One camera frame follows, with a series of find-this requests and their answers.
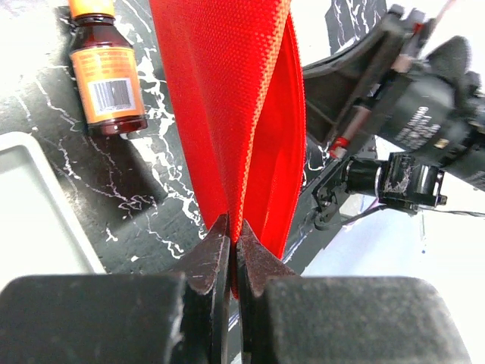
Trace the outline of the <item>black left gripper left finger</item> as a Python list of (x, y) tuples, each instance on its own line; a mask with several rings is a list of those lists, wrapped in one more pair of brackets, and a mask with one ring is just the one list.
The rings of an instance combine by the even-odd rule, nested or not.
[(229, 222), (154, 275), (30, 275), (1, 294), (3, 363), (224, 363)]

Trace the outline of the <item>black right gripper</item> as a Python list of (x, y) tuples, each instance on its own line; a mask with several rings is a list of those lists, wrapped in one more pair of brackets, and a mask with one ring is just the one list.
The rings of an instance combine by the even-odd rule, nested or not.
[(394, 5), (362, 39), (303, 69), (306, 128), (348, 153), (356, 134), (377, 135), (427, 165), (484, 187), (484, 96), (469, 69), (468, 41), (454, 36), (426, 58), (434, 28), (420, 11)]

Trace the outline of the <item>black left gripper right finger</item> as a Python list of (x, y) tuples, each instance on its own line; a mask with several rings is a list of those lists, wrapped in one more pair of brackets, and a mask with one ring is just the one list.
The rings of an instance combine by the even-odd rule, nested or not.
[(236, 244), (244, 363), (468, 363), (442, 297), (408, 277), (304, 278), (248, 223)]

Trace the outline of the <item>red first aid pouch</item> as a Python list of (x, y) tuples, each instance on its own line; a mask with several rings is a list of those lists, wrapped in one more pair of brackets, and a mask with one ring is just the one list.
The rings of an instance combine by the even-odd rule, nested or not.
[(305, 162), (305, 92), (288, 1), (153, 1), (164, 74), (207, 227), (248, 222), (285, 250)]

